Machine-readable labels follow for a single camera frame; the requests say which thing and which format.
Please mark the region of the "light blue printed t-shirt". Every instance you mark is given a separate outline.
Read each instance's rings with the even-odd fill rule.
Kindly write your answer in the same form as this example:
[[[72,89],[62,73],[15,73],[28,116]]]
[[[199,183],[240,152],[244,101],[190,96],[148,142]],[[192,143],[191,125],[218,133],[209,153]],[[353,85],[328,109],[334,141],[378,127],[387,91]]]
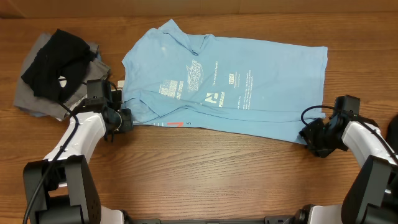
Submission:
[[[134,123],[205,128],[302,143],[323,118],[326,47],[148,30],[123,58]]]

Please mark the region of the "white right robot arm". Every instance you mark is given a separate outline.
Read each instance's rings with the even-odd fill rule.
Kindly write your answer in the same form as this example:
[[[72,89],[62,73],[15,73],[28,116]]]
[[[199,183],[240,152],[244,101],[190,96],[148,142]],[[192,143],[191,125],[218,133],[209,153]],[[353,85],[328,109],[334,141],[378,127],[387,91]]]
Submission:
[[[336,149],[353,153],[361,170],[343,203],[306,205],[286,223],[397,224],[397,153],[359,107],[359,98],[339,96],[327,123],[317,118],[299,132],[314,156],[325,158]]]

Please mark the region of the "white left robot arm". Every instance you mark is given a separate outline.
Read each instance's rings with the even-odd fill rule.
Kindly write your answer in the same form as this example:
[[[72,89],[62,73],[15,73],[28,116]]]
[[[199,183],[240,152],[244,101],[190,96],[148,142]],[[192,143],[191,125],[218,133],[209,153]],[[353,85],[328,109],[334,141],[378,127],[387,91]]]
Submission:
[[[132,223],[124,210],[102,206],[88,163],[97,143],[133,129],[122,92],[108,80],[85,83],[87,97],[71,111],[57,146],[23,170],[27,208],[23,222],[36,224]]]

